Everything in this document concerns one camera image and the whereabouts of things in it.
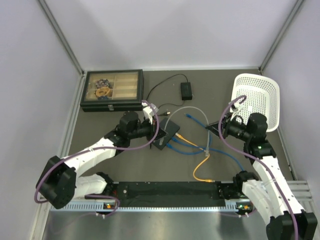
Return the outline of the black network switch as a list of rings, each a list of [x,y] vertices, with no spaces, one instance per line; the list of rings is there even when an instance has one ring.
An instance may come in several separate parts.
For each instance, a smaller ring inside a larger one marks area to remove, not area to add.
[[[172,120],[168,121],[167,127],[165,128],[168,118],[165,117],[161,120],[159,124],[159,132],[156,139],[153,141],[153,145],[159,149],[163,150],[166,144],[175,136],[175,134],[180,130],[180,126],[174,123]]]

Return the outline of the black power adapter with cord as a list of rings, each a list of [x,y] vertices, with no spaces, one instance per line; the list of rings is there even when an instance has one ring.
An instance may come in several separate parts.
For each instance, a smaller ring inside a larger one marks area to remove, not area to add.
[[[162,85],[163,83],[178,77],[178,76],[182,76],[185,78],[185,82],[181,82],[180,83],[180,95],[181,95],[181,104],[175,104],[175,103],[171,103],[171,102],[167,102],[167,103],[163,103],[161,105],[158,106],[158,108],[160,109],[163,106],[174,106],[174,107],[182,107],[186,101],[191,101],[193,99],[193,92],[192,92],[192,85],[191,82],[189,81],[188,77],[183,74],[183,73],[177,73],[174,75],[171,75],[163,80],[161,80],[159,83],[157,83],[154,87],[151,88],[151,90],[148,92],[145,100],[148,101],[148,99],[150,98],[151,94],[153,93],[153,91],[159,87],[160,85]]]

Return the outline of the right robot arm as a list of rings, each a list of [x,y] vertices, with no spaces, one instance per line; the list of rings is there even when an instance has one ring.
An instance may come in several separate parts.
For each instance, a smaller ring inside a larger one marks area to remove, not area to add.
[[[256,173],[241,171],[233,178],[233,192],[248,197],[266,225],[269,240],[312,240],[318,220],[306,212],[294,196],[279,166],[277,155],[266,139],[267,118],[250,114],[247,123],[238,122],[232,113],[208,124],[207,130],[224,140],[228,136],[244,142],[243,155]]]

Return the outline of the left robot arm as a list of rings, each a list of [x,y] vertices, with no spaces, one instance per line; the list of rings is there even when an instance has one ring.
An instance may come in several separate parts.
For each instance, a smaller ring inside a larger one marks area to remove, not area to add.
[[[97,164],[111,159],[123,151],[129,151],[131,140],[145,137],[149,144],[163,138],[156,116],[140,121],[134,111],[127,111],[119,124],[95,144],[64,158],[51,157],[36,184],[36,193],[56,209],[65,207],[72,199],[86,195],[109,198],[114,191],[110,179],[104,173],[83,177],[83,173]]]

